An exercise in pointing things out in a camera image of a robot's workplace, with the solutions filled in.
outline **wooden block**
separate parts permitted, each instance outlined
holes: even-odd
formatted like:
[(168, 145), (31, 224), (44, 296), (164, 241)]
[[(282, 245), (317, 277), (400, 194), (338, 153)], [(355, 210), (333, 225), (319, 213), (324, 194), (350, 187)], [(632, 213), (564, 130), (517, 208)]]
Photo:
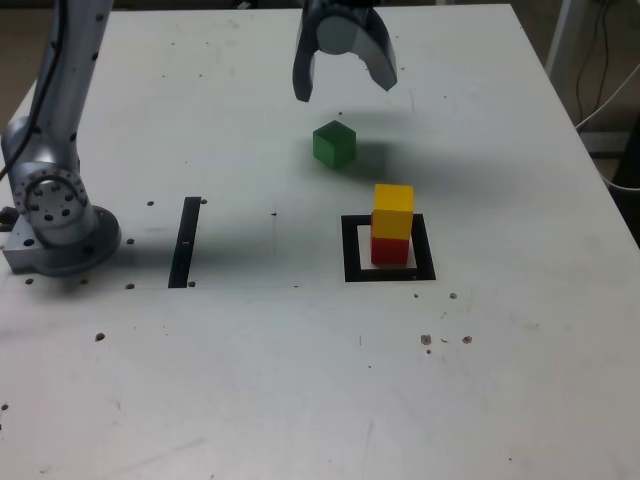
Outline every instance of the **wooden block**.
[(375, 238), (409, 240), (413, 223), (413, 187), (376, 185), (371, 222)]
[(374, 265), (406, 265), (409, 240), (371, 237), (371, 263)]

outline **white table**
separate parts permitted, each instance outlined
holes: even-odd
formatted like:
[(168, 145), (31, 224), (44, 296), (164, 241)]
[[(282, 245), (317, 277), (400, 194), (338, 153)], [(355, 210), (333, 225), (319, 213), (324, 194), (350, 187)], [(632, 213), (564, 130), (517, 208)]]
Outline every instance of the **white table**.
[[(78, 142), (135, 244), (30, 286), (0, 262), (0, 478), (638, 478), (640, 256), (515, 15), (380, 13), (398, 85), (320, 55), (308, 105), (298, 11), (113, 14)], [(333, 119), (342, 173), (311, 156)], [(376, 181), (414, 185), (436, 281), (344, 282)]]

